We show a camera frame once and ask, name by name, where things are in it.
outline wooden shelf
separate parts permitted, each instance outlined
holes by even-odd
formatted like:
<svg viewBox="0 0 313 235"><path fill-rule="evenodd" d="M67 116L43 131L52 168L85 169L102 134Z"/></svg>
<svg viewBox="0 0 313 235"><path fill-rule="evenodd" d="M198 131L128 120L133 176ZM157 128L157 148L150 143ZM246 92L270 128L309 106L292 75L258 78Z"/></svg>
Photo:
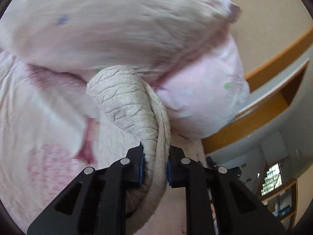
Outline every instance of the wooden shelf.
<svg viewBox="0 0 313 235"><path fill-rule="evenodd" d="M219 132L203 139L204 153L207 155L250 135L284 112L291 105L308 64L309 61L288 81L264 96L244 114L239 114L240 117L237 116L235 121L226 125Z"/></svg>
<svg viewBox="0 0 313 235"><path fill-rule="evenodd" d="M287 215L284 215L282 217L278 217L279 218L279 221L283 222L285 220L287 220L289 217L295 215L295 211L294 212L291 212L291 213L288 213Z"/></svg>
<svg viewBox="0 0 313 235"><path fill-rule="evenodd" d="M262 203L266 203L269 200L277 197L280 195L283 191L286 191L288 189L291 189L291 209L290 212L282 217L278 217L278 219L282 222L290 218L288 231L291 230L295 223L295 215L297 213L297 207L298 207L298 184L297 180L295 178L291 178L287 182L283 183L280 187L274 189L273 191L259 197L259 200Z"/></svg>
<svg viewBox="0 0 313 235"><path fill-rule="evenodd" d="M216 134L202 140L204 153L209 154L222 147L251 134L264 124L270 122L288 108L283 96L278 93L266 104L262 105L250 114L228 124Z"/></svg>
<svg viewBox="0 0 313 235"><path fill-rule="evenodd" d="M291 188L296 183L297 183L297 180L294 178L291 178L290 180L283 183L281 186L277 187L273 191L259 197L259 200L263 203L268 202L269 200L271 200L271 199L275 198L276 196L278 196L279 194L281 194L281 192L286 191L289 188Z"/></svg>

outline white bed sheet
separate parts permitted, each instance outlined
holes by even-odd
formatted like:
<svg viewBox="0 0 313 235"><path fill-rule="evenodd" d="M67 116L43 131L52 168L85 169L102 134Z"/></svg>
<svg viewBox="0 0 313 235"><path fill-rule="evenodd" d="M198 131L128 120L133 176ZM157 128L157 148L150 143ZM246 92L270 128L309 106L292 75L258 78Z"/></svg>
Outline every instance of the white bed sheet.
<svg viewBox="0 0 313 235"><path fill-rule="evenodd" d="M1 50L0 121L0 198L25 233L82 169L107 167L138 144L99 113L83 81L27 65ZM98 122L107 130L98 131ZM172 144L205 164L201 141L172 135ZM111 149L107 158L101 156L104 148ZM137 234L185 234L185 208L184 189L167 188Z"/></svg>

